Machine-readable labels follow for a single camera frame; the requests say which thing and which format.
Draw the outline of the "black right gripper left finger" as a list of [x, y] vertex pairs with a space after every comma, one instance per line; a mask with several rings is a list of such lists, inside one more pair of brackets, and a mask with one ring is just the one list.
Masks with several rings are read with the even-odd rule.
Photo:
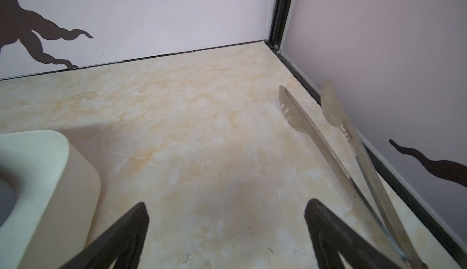
[[138, 268], [149, 225], [145, 203], [139, 202], [94, 242], [62, 265], [63, 269]]

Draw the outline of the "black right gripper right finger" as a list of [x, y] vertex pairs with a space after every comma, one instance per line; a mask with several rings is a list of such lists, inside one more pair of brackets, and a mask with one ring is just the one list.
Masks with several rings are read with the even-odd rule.
[[318, 199], [308, 202], [304, 218], [320, 269], [343, 269], [342, 258], [354, 269], [399, 268]]

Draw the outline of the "white plastic bin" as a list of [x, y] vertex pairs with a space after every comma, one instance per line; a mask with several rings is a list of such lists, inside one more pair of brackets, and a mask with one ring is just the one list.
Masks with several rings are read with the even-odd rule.
[[1, 135], [1, 180], [16, 198], [1, 225], [1, 268], [58, 269], [84, 249], [101, 181], [63, 134]]

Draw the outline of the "lavender bowl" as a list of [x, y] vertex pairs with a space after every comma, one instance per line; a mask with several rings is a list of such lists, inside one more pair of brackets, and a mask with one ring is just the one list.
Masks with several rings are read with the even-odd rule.
[[17, 201], [15, 189], [6, 181], [0, 182], [0, 226], [3, 226], [13, 211]]

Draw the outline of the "wooden tongs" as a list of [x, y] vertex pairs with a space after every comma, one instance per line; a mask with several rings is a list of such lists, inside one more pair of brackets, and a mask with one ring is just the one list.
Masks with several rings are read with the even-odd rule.
[[283, 85], [279, 87], [278, 99], [282, 114], [287, 122], [296, 130], [307, 134], [313, 140], [318, 150], [328, 163], [341, 185], [359, 209], [370, 215], [374, 222], [380, 227], [385, 237], [393, 246], [400, 259], [412, 269], [426, 269], [427, 264], [422, 261], [417, 253], [409, 235], [398, 216], [388, 192], [383, 186], [381, 179], [373, 165], [358, 133], [347, 116], [335, 89], [327, 80], [321, 92], [321, 107], [323, 115], [332, 126], [340, 129], [346, 136], [351, 147], [361, 174], [366, 181], [367, 187], [375, 205], [367, 200], [360, 190], [351, 174], [346, 170], [336, 152], [332, 149], [317, 125], [304, 111], [298, 101]]

